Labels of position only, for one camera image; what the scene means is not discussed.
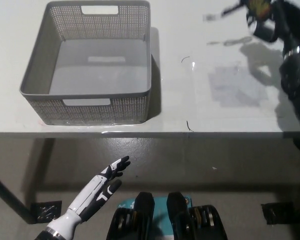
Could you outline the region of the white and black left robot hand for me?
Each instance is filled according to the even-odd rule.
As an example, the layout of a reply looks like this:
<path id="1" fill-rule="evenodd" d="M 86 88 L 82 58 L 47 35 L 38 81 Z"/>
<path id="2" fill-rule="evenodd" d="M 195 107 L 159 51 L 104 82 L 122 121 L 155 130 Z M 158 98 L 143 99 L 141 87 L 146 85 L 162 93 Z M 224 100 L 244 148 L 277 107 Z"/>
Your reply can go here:
<path id="1" fill-rule="evenodd" d="M 72 240 L 78 225 L 98 212 L 122 185 L 118 177 L 130 165 L 129 157 L 122 157 L 95 175 L 75 197 L 66 212 L 36 237 L 38 240 Z"/>

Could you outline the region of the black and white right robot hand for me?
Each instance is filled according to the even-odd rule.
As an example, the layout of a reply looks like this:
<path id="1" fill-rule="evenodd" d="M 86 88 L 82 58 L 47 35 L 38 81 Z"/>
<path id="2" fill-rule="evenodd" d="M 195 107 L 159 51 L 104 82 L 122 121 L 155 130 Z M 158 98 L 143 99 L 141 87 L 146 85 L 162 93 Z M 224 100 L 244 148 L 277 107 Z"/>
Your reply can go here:
<path id="1" fill-rule="evenodd" d="M 300 45 L 300 7 L 288 0 L 259 0 L 252 34 L 268 43 L 283 42 L 286 55 Z"/>

